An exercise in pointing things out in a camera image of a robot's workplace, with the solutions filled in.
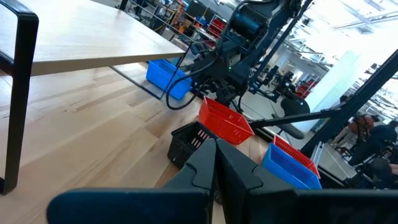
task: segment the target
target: ceiling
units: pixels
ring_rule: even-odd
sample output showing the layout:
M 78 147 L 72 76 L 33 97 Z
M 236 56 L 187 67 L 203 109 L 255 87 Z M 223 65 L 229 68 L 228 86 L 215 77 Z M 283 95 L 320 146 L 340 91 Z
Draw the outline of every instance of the ceiling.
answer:
M 353 48 L 375 48 L 383 62 L 391 49 L 398 49 L 395 1 L 314 0 L 287 40 L 297 50 L 310 52 L 304 57 L 320 58 L 326 64 L 333 65 Z

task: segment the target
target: table leg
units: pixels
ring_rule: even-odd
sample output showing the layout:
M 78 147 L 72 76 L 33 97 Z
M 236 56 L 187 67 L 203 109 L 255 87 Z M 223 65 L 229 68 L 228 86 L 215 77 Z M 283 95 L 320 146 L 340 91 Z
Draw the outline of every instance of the table leg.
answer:
M 0 193 L 3 195 L 12 191 L 17 186 L 18 182 L 26 107 L 29 94 L 29 80 L 30 76 L 16 76 L 12 83 L 6 175 L 4 179 L 0 178 Z
M 124 10 L 126 9 L 127 2 L 128 2 L 128 0 L 122 0 L 119 9 L 122 10 L 122 11 L 124 11 Z

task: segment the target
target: blue plastic bin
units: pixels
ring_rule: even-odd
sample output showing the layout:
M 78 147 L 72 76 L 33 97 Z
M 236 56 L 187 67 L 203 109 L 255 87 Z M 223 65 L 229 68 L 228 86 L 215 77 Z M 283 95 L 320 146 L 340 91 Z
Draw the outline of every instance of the blue plastic bin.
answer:
M 162 59 L 162 60 L 153 60 L 148 64 L 147 71 L 147 80 L 161 88 L 162 90 L 166 90 L 166 86 L 169 83 L 173 73 L 175 71 L 175 66 L 170 62 Z M 174 83 L 175 80 L 184 77 L 184 72 L 181 70 L 177 70 L 175 76 L 173 77 L 171 84 Z M 185 80 L 180 81 L 177 85 L 175 85 L 170 92 L 170 95 L 177 100 L 181 100 L 184 95 L 191 89 L 191 78 L 187 78 Z
M 316 174 L 273 143 L 269 144 L 261 166 L 298 189 L 322 189 Z

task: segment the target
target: office chair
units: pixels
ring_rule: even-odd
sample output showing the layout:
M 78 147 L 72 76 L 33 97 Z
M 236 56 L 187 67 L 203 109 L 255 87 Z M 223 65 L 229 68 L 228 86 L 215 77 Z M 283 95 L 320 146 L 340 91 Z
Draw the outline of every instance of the office chair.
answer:
M 294 96 L 293 98 L 284 98 L 280 102 L 280 106 L 284 110 L 285 116 L 292 116 L 310 112 L 310 107 L 308 103 L 298 96 Z M 280 116 L 278 116 L 277 114 L 272 114 L 272 117 L 280 118 Z M 291 124 L 280 124 L 277 125 L 277 127 L 280 128 L 278 135 L 280 135 L 284 131 L 295 139 L 303 139 L 305 137 L 303 132 L 301 132 L 299 129 Z

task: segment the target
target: person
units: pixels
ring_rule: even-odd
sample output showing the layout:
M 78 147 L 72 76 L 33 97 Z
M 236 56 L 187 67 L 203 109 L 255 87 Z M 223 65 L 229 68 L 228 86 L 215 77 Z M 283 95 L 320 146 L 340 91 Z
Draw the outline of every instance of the person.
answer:
M 331 108 L 333 108 L 333 107 L 335 107 L 335 106 L 337 106 L 339 104 L 346 103 L 348 100 L 349 100 L 349 96 L 343 95 L 343 96 L 340 97 L 339 101 L 337 101 L 336 103 L 334 103 L 331 106 Z M 311 128 L 311 131 L 313 131 L 314 133 L 318 132 L 322 128 L 322 126 L 326 123 L 326 121 L 328 119 L 329 118 L 319 119 L 319 121 Z
M 378 121 L 380 121 L 380 119 L 377 115 L 362 115 L 354 119 L 353 122 L 343 128 L 343 130 L 341 130 L 341 132 L 335 137 L 333 142 L 330 144 L 331 147 L 336 148 L 343 146 L 349 140 L 355 138 L 358 135 L 358 131 L 361 132 L 363 129 L 367 129 L 368 131 L 372 130 L 374 123 Z
M 388 142 L 396 141 L 396 127 L 398 127 L 398 121 L 391 121 L 387 125 L 379 125 L 370 130 L 366 142 L 358 145 L 348 165 L 356 166 L 372 154 L 380 152 Z

